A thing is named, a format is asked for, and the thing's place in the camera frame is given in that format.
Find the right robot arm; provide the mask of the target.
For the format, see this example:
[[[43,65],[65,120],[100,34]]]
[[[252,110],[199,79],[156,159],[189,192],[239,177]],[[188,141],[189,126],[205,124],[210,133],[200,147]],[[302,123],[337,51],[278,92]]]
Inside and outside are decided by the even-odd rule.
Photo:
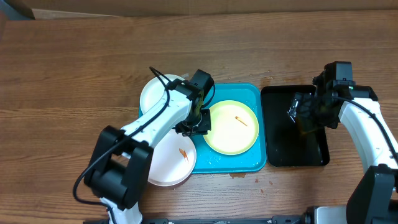
[[[339,124],[348,130],[364,175],[344,206],[313,207],[302,223],[397,223],[397,141],[370,86],[353,80],[351,62],[324,66],[314,93],[296,92],[288,114],[304,134]]]

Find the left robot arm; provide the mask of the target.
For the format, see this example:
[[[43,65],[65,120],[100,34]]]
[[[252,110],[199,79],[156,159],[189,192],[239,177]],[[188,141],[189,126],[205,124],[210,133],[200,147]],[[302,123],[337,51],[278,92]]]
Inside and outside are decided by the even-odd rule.
[[[197,70],[190,80],[170,81],[151,68],[165,88],[160,100],[134,122],[116,129],[105,127],[100,132],[88,167],[79,175],[73,196],[80,182],[99,198],[90,205],[104,206],[107,223],[141,223],[138,201],[147,185],[154,148],[174,129],[185,137],[206,135],[211,129],[210,111],[204,101],[215,91],[209,73]]]

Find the yellow green sponge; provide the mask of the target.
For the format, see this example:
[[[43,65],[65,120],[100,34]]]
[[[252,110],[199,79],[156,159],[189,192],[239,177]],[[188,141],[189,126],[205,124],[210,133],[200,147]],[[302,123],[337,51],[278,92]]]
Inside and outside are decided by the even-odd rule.
[[[320,127],[310,119],[295,118],[298,131],[301,135],[308,135],[317,132]]]

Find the green rimmed plate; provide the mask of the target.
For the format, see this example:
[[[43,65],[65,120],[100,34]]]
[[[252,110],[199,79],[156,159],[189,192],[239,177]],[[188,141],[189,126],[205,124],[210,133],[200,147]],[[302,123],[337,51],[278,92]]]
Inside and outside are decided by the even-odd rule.
[[[259,135],[259,122],[244,103],[224,100],[210,107],[211,130],[204,140],[214,151],[238,155],[249,150]]]

